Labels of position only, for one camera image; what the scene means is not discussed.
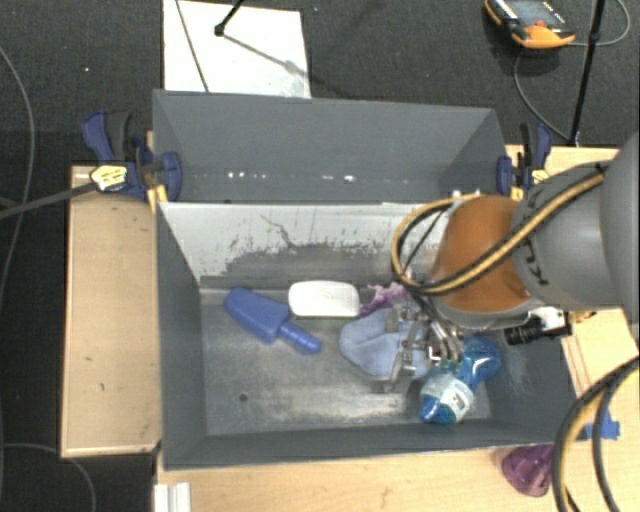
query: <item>gray plastic bin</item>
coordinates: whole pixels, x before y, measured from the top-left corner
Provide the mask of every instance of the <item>gray plastic bin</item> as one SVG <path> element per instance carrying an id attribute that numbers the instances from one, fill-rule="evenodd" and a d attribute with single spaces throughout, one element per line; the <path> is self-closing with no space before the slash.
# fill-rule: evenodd
<path id="1" fill-rule="evenodd" d="M 320 354 L 264 345 L 222 307 L 234 287 L 282 302 L 305 279 L 388 283 L 416 204 L 491 191 L 495 114 L 349 101 L 157 92 L 158 152 L 184 164 L 157 215 L 163 456 L 168 469 L 544 443 L 575 399 L 557 343 L 511 348 L 464 422 L 421 424 L 417 388 L 381 394 L 338 348 L 344 319 L 292 322 Z"/>

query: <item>wooden table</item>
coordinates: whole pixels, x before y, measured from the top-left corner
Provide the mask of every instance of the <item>wooden table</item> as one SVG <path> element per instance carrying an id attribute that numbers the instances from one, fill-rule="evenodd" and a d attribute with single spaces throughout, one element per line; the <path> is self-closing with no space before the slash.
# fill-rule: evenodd
<path id="1" fill-rule="evenodd" d="M 519 148 L 509 147 L 515 155 Z M 615 150 L 554 148 L 550 173 L 613 158 Z M 73 185 L 87 180 L 73 169 Z M 63 457 L 148 453 L 161 437 L 153 218 L 148 206 L 91 193 L 70 207 Z M 577 325 L 564 342 L 578 389 L 637 354 L 619 310 Z M 604 443 L 622 510 L 640 510 L 638 377 L 611 407 L 622 436 Z M 592 421 L 586 414 L 585 421 Z M 533 499 L 499 469 L 508 450 L 164 472 L 158 482 L 189 482 L 192 510 L 411 511 L 552 510 L 551 493 Z M 583 510 L 602 510 L 590 444 L 573 447 L 569 485 Z"/>

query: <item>bin floor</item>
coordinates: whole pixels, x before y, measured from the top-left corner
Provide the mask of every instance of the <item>bin floor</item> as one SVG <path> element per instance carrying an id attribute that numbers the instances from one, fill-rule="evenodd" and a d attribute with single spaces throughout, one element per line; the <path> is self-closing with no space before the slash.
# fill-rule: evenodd
<path id="1" fill-rule="evenodd" d="M 266 345 L 247 333 L 222 306 L 228 290 L 201 290 L 203 360 L 209 435 L 418 422 L 414 382 L 406 394 L 379 386 L 345 359 L 338 344 L 345 319 L 294 318 L 322 342 L 316 355 L 278 339 Z M 286 291 L 266 296 L 286 303 Z M 468 419 L 490 415 L 484 388 Z"/>

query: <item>dark floor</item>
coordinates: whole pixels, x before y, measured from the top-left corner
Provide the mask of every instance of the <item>dark floor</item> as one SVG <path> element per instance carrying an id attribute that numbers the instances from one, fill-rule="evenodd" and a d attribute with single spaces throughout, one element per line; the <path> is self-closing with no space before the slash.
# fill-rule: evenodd
<path id="1" fill-rule="evenodd" d="M 316 97 L 384 99 L 495 108 L 507 142 L 532 120 L 513 84 L 517 51 L 476 2 L 441 0 L 281 0 L 247 5 L 301 9 Z M 584 145 L 621 145 L 638 128 L 638 19 L 619 44 L 596 51 L 581 123 Z M 585 41 L 592 2 L 557 0 Z M 218 20 L 212 20 L 212 27 Z M 617 37 L 624 16 L 607 2 L 602 40 Z M 160 0 L 3 0 L 0 46 L 13 61 L 35 114 L 32 198 L 68 186 L 72 162 L 90 159 L 78 123 L 98 110 L 129 110 L 139 133 L 151 127 L 151 95 L 162 86 Z M 524 59 L 531 102 L 569 132 L 583 48 Z M 0 63 L 0 196 L 22 195 L 28 151 L 26 113 L 9 69 Z M 24 217 L 2 316 L 0 388 L 6 442 L 58 440 L 65 285 L 63 205 Z M 15 220 L 0 221 L 4 264 Z M 150 507 L 151 458 L 84 461 L 101 511 Z M 89 510 L 81 475 L 53 456 L 6 450 L 0 510 Z"/>

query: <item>bottle label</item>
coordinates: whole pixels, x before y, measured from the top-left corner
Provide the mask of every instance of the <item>bottle label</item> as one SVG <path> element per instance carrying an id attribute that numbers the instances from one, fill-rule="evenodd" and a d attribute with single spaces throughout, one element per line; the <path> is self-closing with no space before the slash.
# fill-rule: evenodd
<path id="1" fill-rule="evenodd" d="M 432 375 L 422 388 L 422 395 L 431 395 L 453 411 L 456 421 L 467 414 L 473 403 L 473 391 L 451 373 Z"/>

